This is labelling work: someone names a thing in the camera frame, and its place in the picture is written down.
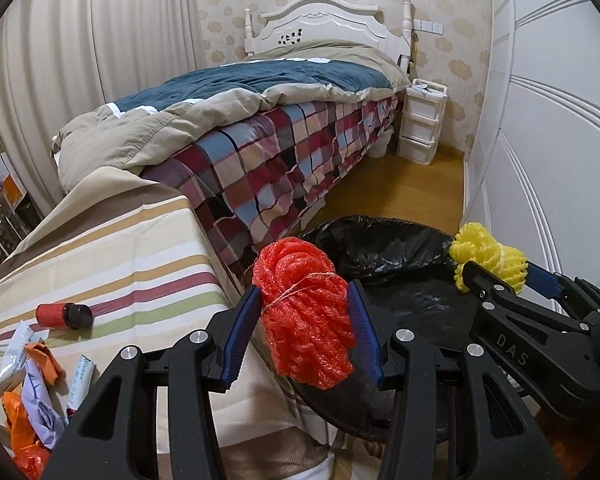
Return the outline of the white wardrobe doors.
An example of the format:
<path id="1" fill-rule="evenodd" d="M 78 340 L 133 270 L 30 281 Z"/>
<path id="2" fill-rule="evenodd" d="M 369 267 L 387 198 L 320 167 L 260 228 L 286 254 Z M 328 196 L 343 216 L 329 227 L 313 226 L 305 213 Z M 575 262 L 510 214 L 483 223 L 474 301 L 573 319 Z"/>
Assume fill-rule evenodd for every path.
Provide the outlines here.
<path id="1" fill-rule="evenodd" d="M 544 269 L 600 288 L 600 14 L 591 0 L 492 0 L 464 217 Z"/>

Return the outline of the beige curtain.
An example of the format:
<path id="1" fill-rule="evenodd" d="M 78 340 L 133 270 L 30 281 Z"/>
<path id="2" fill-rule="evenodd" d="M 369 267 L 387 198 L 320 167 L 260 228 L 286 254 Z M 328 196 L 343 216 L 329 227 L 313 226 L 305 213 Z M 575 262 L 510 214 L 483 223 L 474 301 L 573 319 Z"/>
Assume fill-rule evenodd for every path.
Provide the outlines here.
<path id="1" fill-rule="evenodd" d="M 14 0 L 0 19 L 0 153 L 40 214 L 73 117 L 204 66 L 196 0 Z"/>

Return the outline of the yellow foam net roll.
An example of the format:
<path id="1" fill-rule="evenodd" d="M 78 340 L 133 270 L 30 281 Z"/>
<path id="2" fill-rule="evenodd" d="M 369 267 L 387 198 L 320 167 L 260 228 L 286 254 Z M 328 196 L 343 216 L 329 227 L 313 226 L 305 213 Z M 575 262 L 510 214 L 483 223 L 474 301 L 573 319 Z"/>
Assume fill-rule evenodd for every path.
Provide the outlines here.
<path id="1" fill-rule="evenodd" d="M 499 243 L 479 222 L 468 222 L 460 227 L 449 247 L 449 255 L 456 263 L 454 280 L 461 292 L 469 292 L 463 278 L 464 266 L 469 261 L 500 278 L 516 294 L 524 288 L 529 264 L 526 255 L 515 247 Z"/>

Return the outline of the orange-red foam net roll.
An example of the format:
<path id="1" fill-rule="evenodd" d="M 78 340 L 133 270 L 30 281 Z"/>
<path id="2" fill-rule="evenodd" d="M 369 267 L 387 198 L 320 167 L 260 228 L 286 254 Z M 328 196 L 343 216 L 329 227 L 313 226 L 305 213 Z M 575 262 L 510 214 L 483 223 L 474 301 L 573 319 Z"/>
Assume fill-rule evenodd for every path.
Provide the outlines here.
<path id="1" fill-rule="evenodd" d="M 348 283 L 327 255 L 298 237 L 268 244 L 253 266 L 261 320 L 278 374 L 327 390 L 354 372 Z"/>

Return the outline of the beige and blue duvet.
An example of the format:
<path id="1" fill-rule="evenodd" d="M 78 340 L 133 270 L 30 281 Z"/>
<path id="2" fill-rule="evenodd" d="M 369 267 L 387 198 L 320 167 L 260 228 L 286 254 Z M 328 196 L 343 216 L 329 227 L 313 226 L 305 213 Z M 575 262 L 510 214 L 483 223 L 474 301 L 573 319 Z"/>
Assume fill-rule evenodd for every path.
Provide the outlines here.
<path id="1" fill-rule="evenodd" d="M 388 54 L 342 39 L 303 41 L 194 70 L 65 124 L 53 140 L 59 184 L 70 192 L 102 167 L 139 174 L 215 128 L 278 106 L 376 102 L 409 83 Z"/>

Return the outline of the red label bottle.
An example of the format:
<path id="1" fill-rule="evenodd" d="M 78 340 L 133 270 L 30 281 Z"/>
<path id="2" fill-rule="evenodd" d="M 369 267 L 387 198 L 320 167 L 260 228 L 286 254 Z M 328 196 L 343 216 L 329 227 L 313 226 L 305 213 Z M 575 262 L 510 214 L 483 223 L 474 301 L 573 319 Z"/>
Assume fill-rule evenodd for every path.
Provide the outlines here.
<path id="1" fill-rule="evenodd" d="M 85 330 L 93 326 L 92 310 L 84 304 L 39 304 L 35 309 L 39 326 L 51 330 Z"/>

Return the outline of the teal white tube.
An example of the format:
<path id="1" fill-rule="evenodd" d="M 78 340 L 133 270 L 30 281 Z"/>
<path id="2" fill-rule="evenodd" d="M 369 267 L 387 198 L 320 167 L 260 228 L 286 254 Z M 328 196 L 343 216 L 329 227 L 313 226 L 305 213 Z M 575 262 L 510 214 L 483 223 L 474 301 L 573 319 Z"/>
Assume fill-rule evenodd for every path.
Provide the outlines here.
<path id="1" fill-rule="evenodd" d="M 91 389 L 94 370 L 94 362 L 82 354 L 78 364 L 76 364 L 76 369 L 73 372 L 69 388 L 66 407 L 67 416 L 69 418 L 76 414 L 82 402 L 86 399 L 88 392 Z"/>

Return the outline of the plaid bed sheet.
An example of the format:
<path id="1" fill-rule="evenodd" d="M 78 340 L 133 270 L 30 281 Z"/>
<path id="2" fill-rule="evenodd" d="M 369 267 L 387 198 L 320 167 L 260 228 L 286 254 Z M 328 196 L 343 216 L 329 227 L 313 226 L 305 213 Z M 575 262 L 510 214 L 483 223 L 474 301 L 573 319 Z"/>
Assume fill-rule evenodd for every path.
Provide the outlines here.
<path id="1" fill-rule="evenodd" d="M 221 262 L 242 278 L 392 128 L 399 105 L 392 96 L 275 107 L 205 133 L 142 176 L 188 198 Z"/>

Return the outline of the black trash bag bin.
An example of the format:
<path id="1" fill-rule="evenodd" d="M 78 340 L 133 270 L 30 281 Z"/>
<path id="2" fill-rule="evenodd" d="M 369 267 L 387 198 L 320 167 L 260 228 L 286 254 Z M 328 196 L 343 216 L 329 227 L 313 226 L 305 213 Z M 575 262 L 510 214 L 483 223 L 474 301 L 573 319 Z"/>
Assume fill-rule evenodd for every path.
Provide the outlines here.
<path id="1" fill-rule="evenodd" d="M 478 300 L 454 282 L 452 242 L 445 232 L 400 219 L 341 217 L 301 235 L 332 260 L 337 273 L 359 280 L 373 307 L 437 347 L 453 365 L 470 343 Z M 293 382 L 299 398 L 326 422 L 352 436 L 387 440 L 392 390 L 380 391 L 357 370 L 334 388 Z"/>

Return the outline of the orange plastic wrapper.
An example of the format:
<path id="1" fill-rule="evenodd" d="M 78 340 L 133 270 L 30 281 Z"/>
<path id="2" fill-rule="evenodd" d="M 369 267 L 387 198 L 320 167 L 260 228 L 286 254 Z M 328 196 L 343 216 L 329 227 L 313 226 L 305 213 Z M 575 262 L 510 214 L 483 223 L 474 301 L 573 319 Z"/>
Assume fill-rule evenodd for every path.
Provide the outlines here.
<path id="1" fill-rule="evenodd" d="M 19 393 L 6 391 L 2 395 L 9 442 L 18 469 L 30 480 L 40 480 L 50 459 L 50 451 L 35 433 Z"/>

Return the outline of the white plastic drawer unit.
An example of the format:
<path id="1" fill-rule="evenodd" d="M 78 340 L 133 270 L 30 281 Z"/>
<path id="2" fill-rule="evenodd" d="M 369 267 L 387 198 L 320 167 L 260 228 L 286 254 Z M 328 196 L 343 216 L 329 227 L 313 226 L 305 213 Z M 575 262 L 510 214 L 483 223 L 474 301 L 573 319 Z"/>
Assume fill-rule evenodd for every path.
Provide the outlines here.
<path id="1" fill-rule="evenodd" d="M 399 156 L 429 165 L 437 153 L 448 87 L 415 78 L 406 89 L 398 136 Z"/>

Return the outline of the white wall switch panel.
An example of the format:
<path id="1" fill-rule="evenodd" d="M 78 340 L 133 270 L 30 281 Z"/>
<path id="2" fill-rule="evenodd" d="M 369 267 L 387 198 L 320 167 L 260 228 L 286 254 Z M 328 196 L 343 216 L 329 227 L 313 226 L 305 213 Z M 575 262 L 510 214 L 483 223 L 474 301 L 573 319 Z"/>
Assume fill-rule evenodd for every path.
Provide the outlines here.
<path id="1" fill-rule="evenodd" d="M 422 20 L 421 18 L 414 19 L 413 27 L 418 32 L 426 32 L 427 34 L 434 34 L 439 36 L 442 36 L 444 34 L 444 26 L 441 23 Z"/>

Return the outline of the striped bed sheet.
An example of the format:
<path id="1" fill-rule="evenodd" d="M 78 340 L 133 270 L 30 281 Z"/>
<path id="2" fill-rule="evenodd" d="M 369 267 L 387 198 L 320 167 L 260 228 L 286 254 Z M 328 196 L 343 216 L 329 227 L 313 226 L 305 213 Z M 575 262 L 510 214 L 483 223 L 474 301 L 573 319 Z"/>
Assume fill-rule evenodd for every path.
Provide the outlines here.
<path id="1" fill-rule="evenodd" d="M 41 304 L 84 304 L 88 330 L 38 329 L 72 375 L 104 370 L 124 347 L 168 348 L 242 289 L 226 273 L 188 199 L 114 168 L 90 174 L 0 266 L 0 370 L 15 330 Z M 325 422 L 250 344 L 230 390 L 210 401 L 232 479 L 373 479 L 382 448 Z M 0 399 L 0 441 L 9 440 Z"/>

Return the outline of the small orange white box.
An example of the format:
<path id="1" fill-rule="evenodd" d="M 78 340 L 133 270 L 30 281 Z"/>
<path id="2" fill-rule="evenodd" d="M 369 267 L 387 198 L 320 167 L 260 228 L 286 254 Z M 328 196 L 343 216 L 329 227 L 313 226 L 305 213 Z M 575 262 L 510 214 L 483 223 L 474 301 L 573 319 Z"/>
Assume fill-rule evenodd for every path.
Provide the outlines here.
<path id="1" fill-rule="evenodd" d="M 27 191 L 5 152 L 0 154 L 0 183 L 9 205 L 16 209 L 27 197 Z"/>

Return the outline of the lavender paper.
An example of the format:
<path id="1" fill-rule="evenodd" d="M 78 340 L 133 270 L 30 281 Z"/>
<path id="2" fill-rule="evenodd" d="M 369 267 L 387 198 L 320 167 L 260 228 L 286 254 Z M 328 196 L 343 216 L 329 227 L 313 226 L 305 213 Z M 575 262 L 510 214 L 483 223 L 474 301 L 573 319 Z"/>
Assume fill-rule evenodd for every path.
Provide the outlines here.
<path id="1" fill-rule="evenodd" d="M 33 360 L 24 363 L 22 403 L 38 440 L 49 450 L 58 443 L 65 431 L 65 419 L 55 410 L 42 372 Z"/>

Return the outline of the white wooden headboard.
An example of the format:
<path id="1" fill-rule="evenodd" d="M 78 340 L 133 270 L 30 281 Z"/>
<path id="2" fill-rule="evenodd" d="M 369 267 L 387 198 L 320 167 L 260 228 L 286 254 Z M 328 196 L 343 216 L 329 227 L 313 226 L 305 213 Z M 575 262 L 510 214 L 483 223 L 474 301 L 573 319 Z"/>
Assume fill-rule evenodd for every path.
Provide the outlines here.
<path id="1" fill-rule="evenodd" d="M 245 51 L 255 55 L 306 40 L 339 39 L 367 44 L 393 58 L 402 68 L 412 59 L 412 0 L 402 0 L 401 32 L 395 35 L 378 20 L 377 4 L 344 0 L 291 0 L 281 9 L 263 13 L 265 24 L 253 31 L 253 13 L 245 10 Z"/>

